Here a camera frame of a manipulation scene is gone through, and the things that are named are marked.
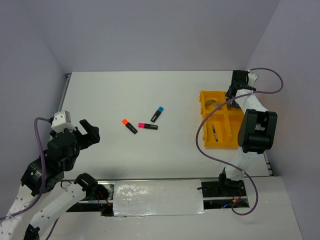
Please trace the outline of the pink highlighter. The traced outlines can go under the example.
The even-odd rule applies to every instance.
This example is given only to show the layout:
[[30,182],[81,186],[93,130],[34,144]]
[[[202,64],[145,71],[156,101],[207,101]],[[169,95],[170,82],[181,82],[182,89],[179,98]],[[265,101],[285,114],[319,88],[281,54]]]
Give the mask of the pink highlighter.
[[138,127],[142,129],[150,129],[150,130],[158,130],[158,126],[154,124],[149,124],[149,123],[138,123]]

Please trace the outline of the blue pen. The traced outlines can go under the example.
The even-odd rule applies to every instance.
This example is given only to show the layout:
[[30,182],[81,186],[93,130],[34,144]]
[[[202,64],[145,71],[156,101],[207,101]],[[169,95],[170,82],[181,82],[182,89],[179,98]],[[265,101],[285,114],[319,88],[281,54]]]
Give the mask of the blue pen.
[[217,132],[216,132],[215,125],[212,124],[211,126],[212,126],[212,132],[213,132],[214,139],[215,139],[216,142],[218,142],[219,139],[218,139],[218,135],[217,135]]

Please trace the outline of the clear tape roll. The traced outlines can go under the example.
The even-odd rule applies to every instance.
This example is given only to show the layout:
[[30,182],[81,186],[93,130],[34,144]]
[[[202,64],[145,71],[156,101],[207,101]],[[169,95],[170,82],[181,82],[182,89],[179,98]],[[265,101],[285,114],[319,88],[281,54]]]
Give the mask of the clear tape roll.
[[209,99],[205,102],[204,107],[206,111],[213,111],[219,106],[219,102],[214,99]]

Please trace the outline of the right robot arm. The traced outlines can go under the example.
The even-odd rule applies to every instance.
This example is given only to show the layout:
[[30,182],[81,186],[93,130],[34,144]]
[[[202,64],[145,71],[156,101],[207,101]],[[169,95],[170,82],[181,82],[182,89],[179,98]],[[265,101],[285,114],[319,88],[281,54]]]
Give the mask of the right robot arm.
[[218,177],[217,190],[223,196],[242,188],[245,172],[256,158],[269,150],[274,142],[278,115],[267,110],[254,95],[258,76],[248,70],[233,70],[231,84],[225,94],[237,104],[244,118],[237,135],[238,149],[231,166]]

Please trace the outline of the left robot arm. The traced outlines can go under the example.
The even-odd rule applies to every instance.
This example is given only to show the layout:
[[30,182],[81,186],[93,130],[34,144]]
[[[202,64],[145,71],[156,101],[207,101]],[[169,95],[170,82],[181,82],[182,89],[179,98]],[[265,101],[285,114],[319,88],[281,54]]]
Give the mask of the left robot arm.
[[34,120],[39,158],[28,165],[11,208],[0,219],[2,240],[38,240],[78,201],[97,196],[98,181],[82,173],[59,197],[40,207],[55,185],[64,179],[65,172],[73,169],[80,152],[100,141],[97,126],[85,119],[80,124],[86,134],[64,115]]

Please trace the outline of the blue paint jar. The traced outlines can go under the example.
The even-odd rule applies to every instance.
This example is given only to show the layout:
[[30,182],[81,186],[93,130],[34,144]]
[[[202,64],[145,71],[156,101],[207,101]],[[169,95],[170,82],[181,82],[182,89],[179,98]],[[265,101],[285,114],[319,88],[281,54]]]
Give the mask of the blue paint jar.
[[238,104],[235,100],[231,101],[231,102],[229,103],[229,105],[230,105],[231,108],[235,108],[235,109],[240,109],[240,108],[241,108],[241,107],[239,106],[239,104]]

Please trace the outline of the blue highlighter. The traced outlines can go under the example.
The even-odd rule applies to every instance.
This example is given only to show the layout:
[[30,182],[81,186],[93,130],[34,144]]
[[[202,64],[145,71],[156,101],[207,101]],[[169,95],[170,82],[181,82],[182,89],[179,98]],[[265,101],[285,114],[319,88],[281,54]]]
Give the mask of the blue highlighter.
[[163,112],[163,110],[164,110],[164,108],[163,107],[159,107],[158,109],[157,109],[157,111],[154,113],[154,115],[152,116],[152,118],[151,118],[151,122],[152,123],[155,123],[156,122],[156,120],[159,118],[159,116],[161,115],[161,113]]

